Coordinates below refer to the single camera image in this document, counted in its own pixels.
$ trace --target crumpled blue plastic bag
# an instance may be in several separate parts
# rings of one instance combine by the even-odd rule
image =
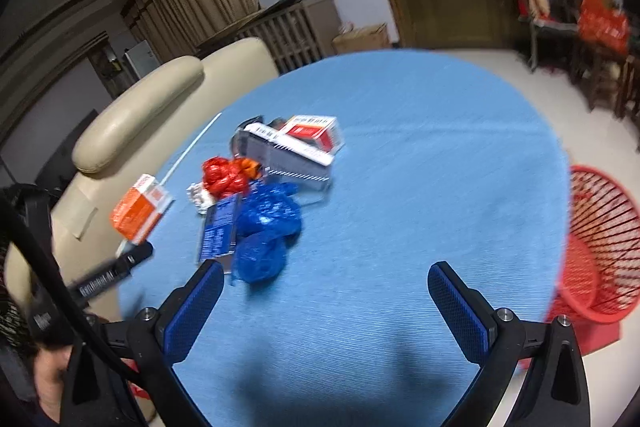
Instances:
[[[290,198],[298,188],[293,183],[255,185],[244,198],[236,219],[241,236],[270,230],[276,235],[292,235],[302,228],[300,205]]]
[[[254,233],[243,239],[234,254],[234,276],[249,284],[272,279],[284,268],[287,248],[273,230]]]

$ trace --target blue gripper pad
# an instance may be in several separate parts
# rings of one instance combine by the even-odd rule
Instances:
[[[160,306],[156,340],[169,364],[187,358],[225,285],[222,265],[209,259]]]
[[[497,331],[489,303],[470,290],[444,261],[431,266],[427,286],[465,358],[482,365]]]

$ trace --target orange bag on chair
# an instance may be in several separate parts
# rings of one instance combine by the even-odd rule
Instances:
[[[582,40],[628,55],[629,21],[622,11],[607,7],[607,0],[582,1],[578,33]]]

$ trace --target blue tablecloth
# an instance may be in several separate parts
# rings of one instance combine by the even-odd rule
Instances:
[[[478,367],[431,301],[428,269],[446,260],[494,307],[545,316],[568,220],[556,136],[505,81],[446,55],[354,54],[285,74],[226,108],[169,179],[176,201],[154,258],[121,286],[124,313],[193,274],[201,218],[186,188],[257,114],[335,115],[346,145],[283,272],[255,288],[228,277],[178,377],[216,427],[438,425]]]

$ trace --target orange and white box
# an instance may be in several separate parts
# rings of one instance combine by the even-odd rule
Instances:
[[[344,145],[338,119],[334,116],[297,114],[289,118],[280,132],[310,143],[330,154],[337,153]]]
[[[111,224],[134,245],[154,229],[174,198],[149,174],[142,174],[111,212]]]

